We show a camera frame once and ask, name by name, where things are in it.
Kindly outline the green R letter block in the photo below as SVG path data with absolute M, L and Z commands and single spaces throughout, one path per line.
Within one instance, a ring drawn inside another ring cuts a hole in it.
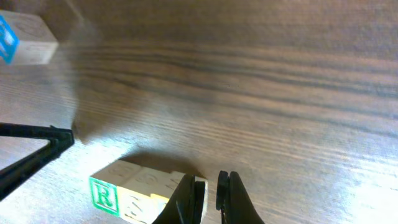
M 129 180 L 141 167 L 116 160 L 89 178 L 91 199 L 95 208 L 120 217 L 117 186 Z

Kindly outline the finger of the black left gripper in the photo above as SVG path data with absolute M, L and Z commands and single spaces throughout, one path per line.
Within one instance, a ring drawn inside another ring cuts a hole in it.
M 58 159 L 75 143 L 71 129 L 56 128 L 54 126 L 44 127 L 2 123 L 1 136 L 48 141 L 44 147 L 1 170 L 1 200 L 13 193 L 15 189 L 47 164 Z

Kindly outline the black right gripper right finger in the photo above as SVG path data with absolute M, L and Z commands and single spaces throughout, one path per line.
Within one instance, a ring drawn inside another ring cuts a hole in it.
M 235 171 L 221 171 L 216 191 L 216 209 L 222 224 L 264 224 L 256 212 L 246 188 Z

